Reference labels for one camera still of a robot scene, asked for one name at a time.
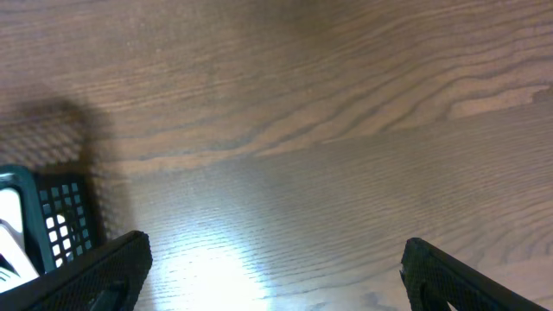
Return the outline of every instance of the wooden surface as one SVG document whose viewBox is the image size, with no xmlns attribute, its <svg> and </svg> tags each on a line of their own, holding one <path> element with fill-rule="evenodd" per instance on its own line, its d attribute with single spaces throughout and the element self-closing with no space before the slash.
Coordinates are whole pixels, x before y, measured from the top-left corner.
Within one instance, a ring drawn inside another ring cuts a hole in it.
<svg viewBox="0 0 553 311">
<path fill-rule="evenodd" d="M 4 1 L 0 162 L 150 235 L 138 309 L 404 310 L 412 236 L 553 308 L 552 9 Z"/>
<path fill-rule="evenodd" d="M 546 103 L 135 179 L 120 192 L 156 259 L 140 303 L 405 310 L 418 236 L 551 308 L 552 136 Z"/>
</svg>

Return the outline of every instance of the black textured grip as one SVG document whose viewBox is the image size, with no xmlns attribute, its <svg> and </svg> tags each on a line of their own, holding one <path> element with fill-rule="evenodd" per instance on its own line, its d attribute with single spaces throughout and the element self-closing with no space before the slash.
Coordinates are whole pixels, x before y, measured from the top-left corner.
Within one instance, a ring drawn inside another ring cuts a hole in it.
<svg viewBox="0 0 553 311">
<path fill-rule="evenodd" d="M 2 310 L 132 310 L 152 264 L 148 236 L 129 232 L 0 295 Z"/>
<path fill-rule="evenodd" d="M 420 238 L 407 241 L 402 265 L 413 311 L 545 310 Z"/>
</svg>

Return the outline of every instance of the wood grain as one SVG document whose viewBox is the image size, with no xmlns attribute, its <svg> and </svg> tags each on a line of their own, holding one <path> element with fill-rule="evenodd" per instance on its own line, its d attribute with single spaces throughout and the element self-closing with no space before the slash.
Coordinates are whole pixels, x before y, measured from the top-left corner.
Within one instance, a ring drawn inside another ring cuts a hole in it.
<svg viewBox="0 0 553 311">
<path fill-rule="evenodd" d="M 553 308 L 552 17 L 4 1 L 0 163 L 84 169 L 106 235 L 150 235 L 138 309 L 404 310 L 412 236 Z"/>
<path fill-rule="evenodd" d="M 550 103 L 133 178 L 155 259 L 142 309 L 407 310 L 422 237 L 551 305 Z"/>
<path fill-rule="evenodd" d="M 550 1 L 0 3 L 0 102 L 109 114 L 123 175 L 195 168 L 531 103 Z"/>
</svg>

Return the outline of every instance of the wooden table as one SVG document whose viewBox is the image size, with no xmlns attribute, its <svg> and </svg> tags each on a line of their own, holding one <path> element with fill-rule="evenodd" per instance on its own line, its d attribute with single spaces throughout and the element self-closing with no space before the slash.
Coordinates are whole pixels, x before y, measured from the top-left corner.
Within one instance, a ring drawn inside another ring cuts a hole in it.
<svg viewBox="0 0 553 311">
<path fill-rule="evenodd" d="M 409 309 L 413 236 L 553 308 L 552 9 L 3 2 L 0 162 L 149 234 L 137 309 Z"/>
</svg>

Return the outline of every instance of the textured black plastic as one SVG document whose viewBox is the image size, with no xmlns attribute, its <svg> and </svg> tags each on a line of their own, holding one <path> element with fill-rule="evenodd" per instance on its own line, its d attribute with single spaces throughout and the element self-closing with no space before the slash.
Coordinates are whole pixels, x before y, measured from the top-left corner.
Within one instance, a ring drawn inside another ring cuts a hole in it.
<svg viewBox="0 0 553 311">
<path fill-rule="evenodd" d="M 97 224 L 84 176 L 37 175 L 35 183 L 41 205 L 41 226 L 48 236 L 56 237 L 55 241 L 48 239 L 49 256 L 54 263 L 51 266 L 45 264 L 45 271 L 49 272 L 56 268 L 56 261 L 64 265 L 98 247 Z"/>
<path fill-rule="evenodd" d="M 413 311 L 545 310 L 420 238 L 407 241 L 402 264 Z"/>
<path fill-rule="evenodd" d="M 152 264 L 148 236 L 129 232 L 0 295 L 2 310 L 132 310 Z M 118 288 L 118 304 L 102 298 Z"/>
</svg>

